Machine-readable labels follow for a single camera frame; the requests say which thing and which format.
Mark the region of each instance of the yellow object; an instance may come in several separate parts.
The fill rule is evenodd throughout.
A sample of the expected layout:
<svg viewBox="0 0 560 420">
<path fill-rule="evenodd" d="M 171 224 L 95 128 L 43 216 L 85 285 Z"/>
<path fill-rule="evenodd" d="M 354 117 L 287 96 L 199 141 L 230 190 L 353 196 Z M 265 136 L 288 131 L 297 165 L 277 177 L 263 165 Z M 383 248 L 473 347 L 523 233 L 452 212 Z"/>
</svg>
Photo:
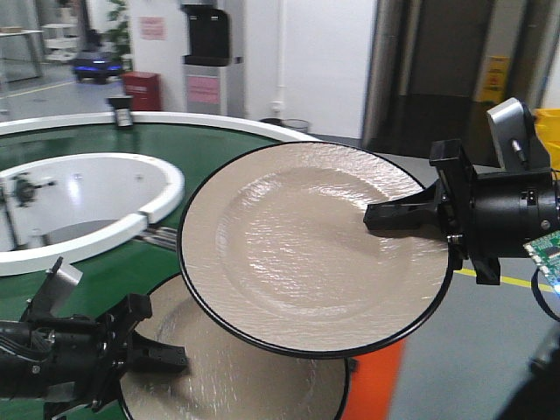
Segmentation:
<svg viewBox="0 0 560 420">
<path fill-rule="evenodd" d="M 536 109 L 535 130 L 550 153 L 550 165 L 560 171 L 560 109 Z"/>
<path fill-rule="evenodd" d="M 479 102 L 500 103 L 504 100 L 508 69 L 509 57 L 488 57 L 488 69 Z"/>
</svg>

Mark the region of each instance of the pink label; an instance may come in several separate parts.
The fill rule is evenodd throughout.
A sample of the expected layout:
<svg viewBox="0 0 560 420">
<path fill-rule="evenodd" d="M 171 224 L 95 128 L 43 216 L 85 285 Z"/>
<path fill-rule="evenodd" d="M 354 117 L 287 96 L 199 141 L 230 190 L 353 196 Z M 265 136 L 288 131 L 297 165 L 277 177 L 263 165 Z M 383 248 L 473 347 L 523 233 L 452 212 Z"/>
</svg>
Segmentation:
<svg viewBox="0 0 560 420">
<path fill-rule="evenodd" d="M 162 17 L 140 17 L 142 39 L 165 41 L 165 22 Z"/>
<path fill-rule="evenodd" d="M 188 76 L 186 92 L 192 102 L 220 103 L 220 80 L 217 77 Z"/>
</svg>

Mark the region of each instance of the green circuit board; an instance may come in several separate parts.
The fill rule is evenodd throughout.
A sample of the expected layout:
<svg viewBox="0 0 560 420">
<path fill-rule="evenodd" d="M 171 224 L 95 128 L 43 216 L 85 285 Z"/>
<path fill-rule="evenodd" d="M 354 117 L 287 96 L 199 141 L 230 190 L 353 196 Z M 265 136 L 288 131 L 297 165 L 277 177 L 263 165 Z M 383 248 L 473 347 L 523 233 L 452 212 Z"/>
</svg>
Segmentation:
<svg viewBox="0 0 560 420">
<path fill-rule="evenodd" d="M 560 295 L 560 230 L 526 243 L 523 247 Z"/>
</svg>

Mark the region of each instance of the white ceramic plate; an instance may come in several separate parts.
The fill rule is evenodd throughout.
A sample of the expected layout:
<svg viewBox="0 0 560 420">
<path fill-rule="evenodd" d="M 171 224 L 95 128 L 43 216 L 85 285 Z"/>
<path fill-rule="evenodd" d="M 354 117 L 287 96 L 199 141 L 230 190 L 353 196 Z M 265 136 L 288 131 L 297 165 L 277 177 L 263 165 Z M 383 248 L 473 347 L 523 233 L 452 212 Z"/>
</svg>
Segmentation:
<svg viewBox="0 0 560 420">
<path fill-rule="evenodd" d="M 429 229 L 370 234 L 363 216 L 369 203 L 421 189 L 389 161 L 340 144 L 252 151 L 207 179 L 185 210 L 187 286 L 220 325 L 279 353 L 385 346 L 438 304 L 448 248 Z"/>
<path fill-rule="evenodd" d="M 332 420 L 348 390 L 343 360 L 302 360 L 267 352 L 217 326 L 181 276 L 151 293 L 144 337 L 185 347 L 190 374 L 127 373 L 123 405 L 133 420 Z"/>
</svg>

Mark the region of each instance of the orange object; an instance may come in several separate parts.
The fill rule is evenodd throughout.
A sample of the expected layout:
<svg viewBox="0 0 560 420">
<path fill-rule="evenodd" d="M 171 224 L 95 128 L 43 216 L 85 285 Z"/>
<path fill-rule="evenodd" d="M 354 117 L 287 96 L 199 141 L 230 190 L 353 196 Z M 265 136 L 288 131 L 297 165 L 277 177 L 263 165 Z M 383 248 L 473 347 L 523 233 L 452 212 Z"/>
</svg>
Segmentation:
<svg viewBox="0 0 560 420">
<path fill-rule="evenodd" d="M 132 96 L 133 111 L 161 111 L 159 74 L 128 72 L 121 75 L 124 93 Z"/>
<path fill-rule="evenodd" d="M 357 356 L 350 393 L 341 420 L 385 420 L 389 414 L 403 357 L 404 339 Z"/>
</svg>

